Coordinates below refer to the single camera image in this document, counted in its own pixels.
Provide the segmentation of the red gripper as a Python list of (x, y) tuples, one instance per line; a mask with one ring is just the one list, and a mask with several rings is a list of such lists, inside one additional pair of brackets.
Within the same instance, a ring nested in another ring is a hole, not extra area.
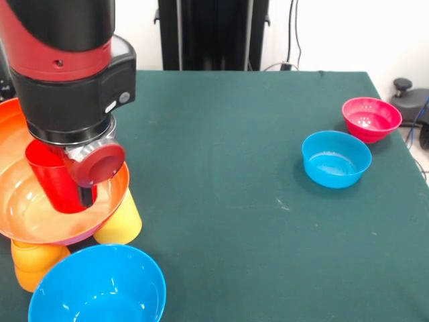
[(65, 148), (62, 159), (70, 176), (79, 185), (83, 207), (92, 207), (93, 185), (113, 177), (125, 161), (125, 150), (112, 136), (103, 136), (89, 144)]

